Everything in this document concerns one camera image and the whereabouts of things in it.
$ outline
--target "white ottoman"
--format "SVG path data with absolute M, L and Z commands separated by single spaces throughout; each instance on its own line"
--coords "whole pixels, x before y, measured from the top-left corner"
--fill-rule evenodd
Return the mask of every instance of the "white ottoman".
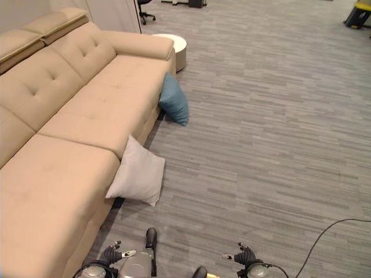
M 176 71 L 182 70 L 186 66 L 187 59 L 187 42 L 181 36 L 172 35 L 172 34 L 155 34 L 154 36 L 163 36 L 165 38 L 172 39 L 174 41 L 174 50 L 175 50 L 175 63 Z
M 178 3 L 188 3 L 189 0 L 161 0 L 161 2 L 171 2 L 173 5 L 177 5 Z M 202 0 L 202 4 L 206 6 L 208 4 L 208 0 Z

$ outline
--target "blue pillow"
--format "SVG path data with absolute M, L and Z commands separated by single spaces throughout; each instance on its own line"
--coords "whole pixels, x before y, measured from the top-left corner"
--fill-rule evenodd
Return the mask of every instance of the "blue pillow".
M 188 123 L 188 101 L 178 81 L 166 73 L 160 96 L 160 107 L 174 122 L 186 126 Z

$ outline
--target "white wall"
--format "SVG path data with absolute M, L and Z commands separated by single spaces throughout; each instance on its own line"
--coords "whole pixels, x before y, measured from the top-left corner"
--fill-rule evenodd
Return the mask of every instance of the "white wall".
M 87 0 L 93 21 L 102 30 L 139 33 L 133 0 Z
M 49 0 L 0 0 L 0 32 L 19 28 L 50 11 Z
M 0 33 L 71 6 L 90 11 L 103 30 L 140 32 L 133 0 L 0 0 Z

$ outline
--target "carpet floor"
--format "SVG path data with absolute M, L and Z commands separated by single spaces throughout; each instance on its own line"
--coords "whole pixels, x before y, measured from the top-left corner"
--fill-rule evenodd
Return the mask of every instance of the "carpet floor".
M 220 255 L 237 242 L 294 277 L 329 224 L 371 219 L 371 31 L 344 26 L 353 4 L 143 6 L 157 17 L 143 33 L 187 40 L 177 78 L 190 121 L 157 121 L 146 147 L 166 159 L 161 199 L 111 210 L 88 259 L 115 240 L 141 249 L 154 226 L 158 277 L 189 278 L 199 265 L 236 277 L 240 267 Z M 299 277 L 370 277 L 370 231 L 334 226 Z

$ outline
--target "yellow object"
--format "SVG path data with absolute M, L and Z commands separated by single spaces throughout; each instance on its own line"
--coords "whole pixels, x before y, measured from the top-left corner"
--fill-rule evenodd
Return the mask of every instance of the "yellow object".
M 354 6 L 360 10 L 367 10 L 371 12 L 371 1 L 370 0 L 358 0 Z
M 220 276 L 216 276 L 214 274 L 208 273 L 207 278 L 220 278 Z

